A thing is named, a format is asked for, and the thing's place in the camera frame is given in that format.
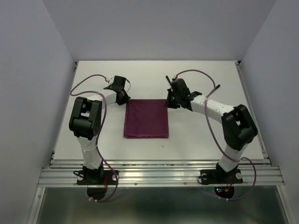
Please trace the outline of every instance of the white wall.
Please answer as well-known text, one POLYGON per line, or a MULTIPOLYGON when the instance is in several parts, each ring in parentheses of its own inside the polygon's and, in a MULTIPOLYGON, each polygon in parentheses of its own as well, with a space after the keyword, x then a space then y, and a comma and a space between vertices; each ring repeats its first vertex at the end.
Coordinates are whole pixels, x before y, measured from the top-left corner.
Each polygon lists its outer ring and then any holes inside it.
POLYGON ((26 223, 54 148, 73 59, 41 0, 0 2, 0 223, 26 223))
POLYGON ((267 151, 299 220, 299 1, 278 0, 241 63, 267 151))
POLYGON ((75 60, 240 60, 274 0, 43 0, 75 60))

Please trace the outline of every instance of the white table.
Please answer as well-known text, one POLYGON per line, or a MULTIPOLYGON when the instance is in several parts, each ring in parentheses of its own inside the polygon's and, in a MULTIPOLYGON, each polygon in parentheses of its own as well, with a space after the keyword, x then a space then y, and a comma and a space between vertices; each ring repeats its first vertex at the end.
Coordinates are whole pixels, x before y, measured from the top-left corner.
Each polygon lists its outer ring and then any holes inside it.
MULTIPOLYGON (((221 87, 210 97, 227 105, 244 104, 248 106, 242 85, 233 61, 80 61, 73 86, 92 74, 107 77, 115 75, 126 77, 132 84, 128 95, 132 99, 165 99, 167 83, 182 70, 198 69, 211 75, 221 87)), ((204 75, 188 72, 181 75, 190 91, 207 95, 213 88, 211 81, 204 75)), ((107 83, 100 77, 93 77, 78 87, 76 92, 100 91, 107 83)), ((71 111, 76 97, 70 97, 66 107, 61 130, 57 140, 55 160, 82 160, 79 142, 68 128, 71 111)), ((168 109, 168 139, 126 139, 123 126, 126 105, 110 105, 103 127, 99 148, 108 160, 217 160, 221 152, 215 145, 206 124, 206 118, 187 109, 168 109)), ((221 125, 211 120, 212 128, 225 147, 221 125)), ((244 156, 263 159, 258 138, 245 150, 244 156)))

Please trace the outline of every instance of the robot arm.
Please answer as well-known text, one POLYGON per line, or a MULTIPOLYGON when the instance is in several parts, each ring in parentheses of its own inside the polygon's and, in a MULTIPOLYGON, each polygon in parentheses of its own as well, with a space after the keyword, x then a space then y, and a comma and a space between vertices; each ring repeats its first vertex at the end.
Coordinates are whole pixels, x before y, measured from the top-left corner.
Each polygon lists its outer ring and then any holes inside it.
MULTIPOLYGON (((117 103, 123 105, 130 97, 124 90, 126 78, 115 76, 113 83, 100 93, 105 97, 107 106, 117 103)), ((83 154, 83 171, 79 174, 90 181, 99 182, 103 177, 103 162, 97 153, 96 139, 101 131, 103 98, 99 94, 84 98, 77 97, 71 113, 69 129, 77 137, 83 154)))
MULTIPOLYGON (((166 107, 174 109, 183 107, 193 112, 206 114, 206 97, 202 93, 197 91, 191 93, 181 78, 172 82, 168 77, 166 78, 171 85, 171 89, 168 89, 166 107)), ((257 128, 244 105, 233 107, 209 99, 206 108, 208 116, 222 124, 224 139, 227 143, 224 153, 233 159, 223 155, 216 166, 215 173, 210 175, 210 177, 213 176, 211 177, 213 180, 208 180, 206 183, 227 182, 236 173, 238 161, 247 145, 257 135, 257 128)))

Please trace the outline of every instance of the folded cloth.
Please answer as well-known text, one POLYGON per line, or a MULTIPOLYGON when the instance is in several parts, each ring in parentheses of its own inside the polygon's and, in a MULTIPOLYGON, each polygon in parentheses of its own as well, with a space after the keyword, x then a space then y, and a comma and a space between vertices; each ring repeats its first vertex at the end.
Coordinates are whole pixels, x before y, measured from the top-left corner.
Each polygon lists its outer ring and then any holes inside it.
POLYGON ((131 99, 127 103, 124 137, 168 138, 165 99, 131 99))

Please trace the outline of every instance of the purple cable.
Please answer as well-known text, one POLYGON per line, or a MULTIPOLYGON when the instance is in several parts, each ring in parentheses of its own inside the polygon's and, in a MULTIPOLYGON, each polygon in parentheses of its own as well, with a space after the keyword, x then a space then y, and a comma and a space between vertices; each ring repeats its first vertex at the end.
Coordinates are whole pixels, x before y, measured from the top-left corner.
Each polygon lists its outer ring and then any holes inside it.
MULTIPOLYGON (((207 122, 207 125, 208 125, 208 127, 209 127, 209 130, 210 130, 210 132, 211 132, 211 135, 212 135, 212 137, 213 137, 213 139, 214 139, 214 141, 215 141, 217 147, 218 147, 219 150, 221 151, 221 153, 222 153, 225 157, 227 157, 228 159, 230 159, 231 161, 239 162, 238 160, 235 160, 235 159, 231 158, 230 156, 228 156, 228 155, 223 151, 223 149, 221 148, 219 142, 218 142, 217 139, 216 139, 216 136, 215 136, 215 134, 214 134, 214 131, 212 130, 212 127, 211 127, 211 124, 210 124, 210 120, 209 120, 209 116, 208 116, 208 114, 207 114, 207 101, 208 101, 208 98, 209 98, 209 97, 216 91, 216 84, 215 84, 215 81, 214 81, 213 78, 210 77, 207 73, 205 73, 205 72, 203 72, 203 71, 200 71, 200 70, 195 70, 195 69, 189 69, 189 70, 181 71, 180 73, 178 73, 178 74, 176 75, 176 77, 178 77, 178 76, 179 76, 180 74, 182 74, 182 73, 189 72, 189 71, 195 71, 195 72, 202 73, 202 74, 204 74, 205 76, 207 76, 207 77, 212 81, 214 88, 213 88, 212 91, 206 96, 206 100, 205 100, 205 116, 206 116, 206 122, 207 122)), ((253 170, 254 170, 254 180, 253 180, 252 186, 251 186, 251 188, 249 189, 249 191, 248 191, 246 194, 244 194, 243 196, 241 196, 241 197, 237 197, 237 198, 228 199, 228 201, 236 201, 236 200, 239 200, 239 199, 244 198, 246 195, 248 195, 248 194, 253 190, 253 188, 254 188, 254 186, 255 186, 255 184, 256 184, 256 167, 255 167, 255 165, 253 164, 253 162, 252 162, 249 158, 247 158, 247 157, 242 157, 240 160, 243 160, 243 159, 248 160, 248 161, 251 163, 252 168, 253 168, 253 170)))
POLYGON ((242 157, 241 160, 243 160, 243 159, 246 159, 246 160, 248 160, 248 161, 251 163, 251 165, 252 165, 252 167, 253 167, 253 171, 254 171, 254 180, 253 180, 252 186, 251 186, 251 188, 249 189, 249 191, 247 191, 244 195, 242 195, 242 196, 240 196, 240 197, 231 198, 231 199, 228 199, 228 198, 226 199, 226 198, 223 198, 223 197, 220 197, 220 196, 212 195, 212 194, 207 193, 207 192, 205 192, 205 191, 202 191, 202 192, 203 192, 204 194, 206 194, 206 195, 209 195, 209 196, 212 196, 212 197, 216 197, 216 198, 219 198, 219 199, 223 199, 223 200, 225 200, 225 201, 237 201, 237 200, 243 199, 243 198, 246 197, 248 194, 250 194, 250 193, 252 192, 252 190, 253 190, 255 184, 256 184, 256 167, 254 166, 253 162, 252 162, 249 158, 247 158, 247 157, 242 157))
POLYGON ((182 73, 189 72, 189 71, 195 71, 195 72, 199 72, 199 73, 201 73, 201 74, 204 74, 205 76, 207 76, 207 77, 212 81, 214 88, 213 88, 212 91, 210 91, 210 93, 206 96, 206 100, 205 100, 205 116, 206 116, 206 122, 207 122, 207 125, 208 125, 209 129, 210 129, 211 135, 212 135, 212 137, 213 137, 213 139, 214 139, 214 141, 215 141, 217 147, 218 147, 219 150, 221 151, 221 153, 222 153, 225 157, 227 157, 228 159, 230 159, 231 161, 239 162, 238 160, 235 160, 235 159, 231 158, 230 156, 228 156, 228 155, 223 151, 223 149, 221 148, 221 146, 219 145, 219 143, 218 143, 218 141, 217 141, 217 139, 216 139, 216 136, 215 136, 215 134, 214 134, 214 131, 212 130, 212 127, 211 127, 211 124, 210 124, 210 120, 209 120, 209 116, 208 116, 208 114, 207 114, 207 101, 208 101, 208 98, 209 98, 209 97, 216 91, 216 84, 215 84, 215 81, 214 81, 213 78, 210 77, 207 73, 205 73, 205 72, 203 72, 203 71, 200 71, 200 70, 196 70, 196 69, 189 69, 189 70, 181 71, 180 73, 178 73, 178 74, 176 75, 176 77, 178 77, 178 76, 179 76, 180 74, 182 74, 182 73))
POLYGON ((71 92, 70 92, 70 95, 71 95, 72 97, 75 97, 75 96, 79 96, 79 95, 81 95, 81 94, 83 94, 83 93, 90 93, 91 91, 87 91, 87 92, 84 91, 84 92, 80 92, 80 93, 77 93, 77 94, 73 94, 74 90, 75 90, 78 86, 80 86, 83 82, 85 82, 86 80, 88 80, 88 79, 90 79, 91 77, 94 77, 94 76, 101 76, 101 77, 103 77, 105 80, 107 80, 107 78, 106 78, 104 75, 100 75, 100 74, 91 75, 91 76, 89 76, 89 77, 83 79, 83 80, 82 80, 81 82, 79 82, 77 85, 75 85, 75 87, 72 88, 72 90, 71 90, 71 92))
POLYGON ((115 170, 114 170, 114 169, 109 165, 109 163, 104 159, 104 157, 103 157, 102 154, 100 153, 100 150, 99 150, 99 147, 98 147, 99 136, 100 136, 100 133, 101 133, 101 131, 102 131, 102 128, 103 128, 103 125, 104 125, 104 122, 105 122, 105 119, 106 119, 106 115, 107 115, 107 101, 106 101, 106 99, 105 99, 105 96, 104 96, 103 94, 101 94, 100 92, 97 92, 97 91, 83 91, 83 92, 76 93, 76 94, 73 94, 73 93, 72 93, 72 92, 73 92, 79 85, 81 85, 83 82, 85 82, 86 80, 88 80, 89 78, 94 77, 94 76, 101 76, 101 77, 103 77, 103 78, 106 79, 106 77, 103 76, 103 75, 91 75, 91 76, 89 76, 89 77, 83 79, 83 80, 82 80, 81 82, 79 82, 74 88, 72 88, 72 90, 71 90, 71 92, 70 92, 70 95, 71 95, 71 96, 79 96, 79 95, 84 94, 84 93, 96 93, 96 94, 100 95, 100 96, 103 98, 103 101, 104 101, 105 110, 104 110, 103 121, 102 121, 101 126, 100 126, 100 132, 99 132, 99 134, 98 134, 98 136, 97 136, 97 138, 96 138, 96 149, 97 149, 97 152, 98 152, 100 158, 102 159, 102 161, 103 161, 103 162, 104 162, 104 163, 111 169, 112 173, 114 174, 114 176, 115 176, 115 178, 116 178, 116 185, 115 185, 115 188, 114 188, 113 192, 111 193, 111 195, 110 195, 109 197, 103 199, 103 200, 96 201, 96 200, 94 200, 93 198, 89 197, 89 200, 91 200, 91 201, 93 201, 93 202, 97 202, 97 203, 99 203, 99 202, 106 202, 107 200, 109 200, 109 199, 114 195, 114 193, 115 193, 116 190, 117 190, 117 186, 118 186, 118 178, 119 178, 118 175, 116 174, 115 170))

